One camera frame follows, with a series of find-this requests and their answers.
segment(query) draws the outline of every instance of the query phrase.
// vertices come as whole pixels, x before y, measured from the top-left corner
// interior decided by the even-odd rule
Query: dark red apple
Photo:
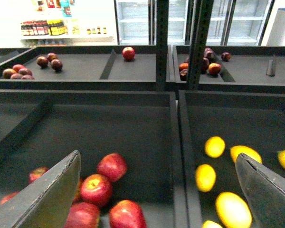
[[[28,183],[31,184],[49,170],[48,167],[39,167],[33,170],[28,177]]]
[[[111,228],[147,228],[142,208],[131,200],[120,201],[109,213]]]
[[[79,182],[78,182],[78,185],[77,185],[77,190],[76,190],[76,193],[75,193],[75,196],[74,196],[74,200],[73,200],[73,203],[77,203],[78,201],[80,201],[80,198],[81,198],[81,186],[82,186],[82,183],[84,182],[84,180],[82,178],[79,179]]]
[[[81,186],[82,200],[100,208],[109,202],[112,194],[113,187],[109,179],[101,174],[93,174],[87,177]]]
[[[32,75],[24,75],[21,79],[34,80],[35,78]]]
[[[135,57],[135,50],[133,47],[125,47],[122,51],[122,55],[126,61],[131,61]]]
[[[19,70],[25,68],[25,66],[21,65],[21,64],[16,64],[13,66],[13,70],[16,71],[16,73],[19,73]]]
[[[33,76],[33,72],[30,69],[27,69],[27,68],[20,69],[18,73],[22,74],[22,75],[31,75],[31,76]]]
[[[13,74],[10,78],[11,78],[11,79],[21,79],[22,77],[23,77],[22,74],[15,73],[15,74]]]
[[[3,203],[5,203],[6,201],[9,201],[11,198],[13,198],[14,196],[16,196],[19,193],[19,191],[16,191],[10,195],[7,195],[5,197],[3,197],[3,199],[0,201],[0,205],[2,205]]]
[[[48,59],[44,56],[40,56],[37,58],[37,64],[41,66],[41,68],[46,68],[48,66]]]
[[[229,52],[224,52],[221,55],[223,61],[228,62],[231,59],[231,54]]]
[[[52,66],[52,68],[55,71],[59,72],[59,71],[62,70],[62,66],[63,65],[62,65],[62,62],[59,59],[53,59],[52,62],[51,62],[51,66]]]
[[[48,53],[47,59],[51,63],[54,59],[58,59],[58,56],[55,53],[51,52],[51,53]]]
[[[211,63],[209,65],[208,70],[209,70],[209,74],[217,75],[220,72],[220,70],[221,70],[221,65],[218,64],[218,63]]]
[[[205,74],[209,68],[209,60],[207,58],[203,58],[203,63],[201,66],[201,72],[202,74]]]
[[[5,69],[2,73],[2,76],[3,78],[5,79],[10,79],[10,77],[13,75],[13,74],[16,74],[17,72],[13,69]]]
[[[207,58],[209,62],[212,62],[214,59],[214,52],[212,50],[207,50],[204,52],[204,58]]]
[[[188,69],[183,69],[182,71],[180,71],[181,81],[187,81],[187,74],[188,74]]]
[[[77,203],[71,206],[64,228],[97,228],[100,210],[91,203]]]
[[[111,183],[114,183],[127,172],[127,164],[120,154],[111,153],[99,162],[97,172],[106,176]]]

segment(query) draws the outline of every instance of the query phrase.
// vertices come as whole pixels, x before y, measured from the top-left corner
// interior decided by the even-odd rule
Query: white wall
[[[275,0],[274,6],[272,8],[272,12],[271,12],[271,15],[268,21],[268,25],[267,25],[267,28],[266,28],[266,31],[263,37],[262,46],[266,46],[268,42],[271,28],[274,24],[278,8],[285,8],[285,0]]]
[[[58,13],[62,18],[62,13],[59,10],[48,9],[47,12],[51,15]],[[114,0],[78,0],[72,13],[73,18],[84,21],[83,24],[91,26],[90,28],[93,26],[107,27],[107,34],[112,35],[117,44]],[[20,22],[47,18],[46,15],[39,15],[40,13],[33,10],[32,0],[0,0],[0,48],[23,47],[20,40],[23,38]]]

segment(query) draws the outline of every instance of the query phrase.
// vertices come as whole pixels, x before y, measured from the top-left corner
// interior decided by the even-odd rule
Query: black tray
[[[221,192],[231,191],[245,199],[230,147],[254,148],[266,167],[285,178],[276,154],[285,150],[285,95],[181,90],[179,96],[190,227],[200,228],[208,219],[219,222],[215,199]],[[212,159],[204,153],[204,145],[216,135],[225,140],[226,149],[221,157]],[[217,173],[216,184],[208,193],[198,192],[195,184],[195,169],[204,163]]]
[[[213,46],[210,48],[212,48],[213,51],[217,53],[216,59],[218,59],[222,63],[222,69],[228,71],[235,82],[205,82],[202,80],[201,77],[199,81],[198,90],[285,94],[285,72],[280,71],[282,69],[281,66],[285,63],[279,61],[279,59],[285,59],[285,47]],[[173,46],[172,53],[174,58],[174,64],[176,64],[175,50],[177,51],[177,53],[188,54],[189,49],[189,46]],[[229,62],[223,62],[221,60],[220,55],[225,51],[228,51],[232,54],[231,60]],[[258,59],[258,61],[255,59],[253,61],[261,61],[263,64],[262,67],[265,68],[262,71],[265,71],[266,73],[268,56],[272,56],[273,54],[277,55],[278,62],[281,63],[281,65],[277,65],[277,73],[283,73],[283,75],[281,75],[280,77],[276,76],[273,78],[269,78],[268,76],[264,75],[264,80],[256,81],[258,77],[255,77],[255,75],[257,75],[258,71],[262,70],[261,67],[254,68],[252,66],[255,63],[252,64],[247,61],[235,64],[235,61],[237,61],[237,57],[239,56],[248,56],[248,59],[255,58]],[[186,89],[186,84],[177,81],[176,83],[178,84],[179,89]]]
[[[28,48],[0,48],[0,63],[13,58],[20,53],[29,50]]]
[[[133,46],[135,59],[125,62],[123,46],[37,47],[0,64],[0,89],[156,90],[156,46]],[[62,72],[41,69],[36,59],[54,52],[63,62]],[[167,84],[174,82],[171,46],[168,47]],[[2,79],[14,64],[33,71],[35,80]]]
[[[175,82],[180,84],[186,84],[186,81],[181,81],[179,65],[185,61],[187,56],[189,56],[189,46],[185,46],[186,48],[182,48],[182,46],[173,46],[173,62],[174,62],[174,72],[175,72]],[[221,63],[221,60],[214,56],[213,63],[219,63],[222,66],[221,72],[217,76],[213,76],[208,72],[206,74],[200,75],[200,83],[209,83],[209,82],[216,82],[216,83],[223,83],[223,82],[234,82],[233,77],[230,73],[224,68]]]
[[[0,91],[0,102],[15,99],[53,104],[0,166],[0,199],[28,184],[28,173],[52,167],[73,150],[82,156],[81,176],[118,152],[128,172],[114,184],[112,203],[137,201],[148,227],[187,228],[184,177],[175,94],[169,92]]]

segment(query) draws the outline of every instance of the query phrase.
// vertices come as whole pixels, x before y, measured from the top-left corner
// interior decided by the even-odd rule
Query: black display bin
[[[1,125],[19,115],[25,127],[11,131],[18,138],[0,150],[0,200],[25,188],[31,170],[51,168],[73,150],[81,153],[83,178],[118,152],[128,171],[113,184],[100,227],[109,227],[108,210],[123,199],[141,205],[148,227],[188,227],[175,93],[0,90],[0,105],[30,108]]]
[[[20,53],[29,50],[29,48],[0,48],[0,63],[13,58]]]
[[[201,75],[199,90],[285,94],[285,47],[214,46],[215,62],[222,65],[221,75]],[[179,77],[178,65],[189,54],[189,46],[172,46],[175,82],[186,89]],[[232,54],[229,62],[221,60],[223,52]],[[268,62],[276,55],[276,75],[266,76]]]
[[[156,46],[132,46],[134,61],[122,56],[124,46],[36,47],[0,64],[0,89],[50,90],[156,90]],[[56,73],[50,66],[41,69],[36,59],[54,52],[63,62]],[[33,71],[35,80],[9,80],[2,72],[14,64],[23,64]],[[167,90],[174,84],[171,46],[167,53]]]
[[[186,177],[187,203],[191,228],[200,228],[205,220],[219,223],[216,197],[231,191],[246,200],[230,157],[230,147],[246,145],[262,157],[263,164],[285,178],[277,151],[285,150],[285,95],[183,91],[179,94],[179,122]],[[204,152],[208,138],[220,136],[226,149],[219,158]],[[199,192],[195,169],[210,164],[217,173],[214,188]]]

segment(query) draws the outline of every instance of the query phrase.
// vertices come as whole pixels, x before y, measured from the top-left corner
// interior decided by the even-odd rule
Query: glass door refrigerator
[[[257,46],[273,0],[214,0],[208,46]]]
[[[156,0],[115,0],[121,45],[156,44]],[[184,45],[188,0],[170,0],[168,43]]]

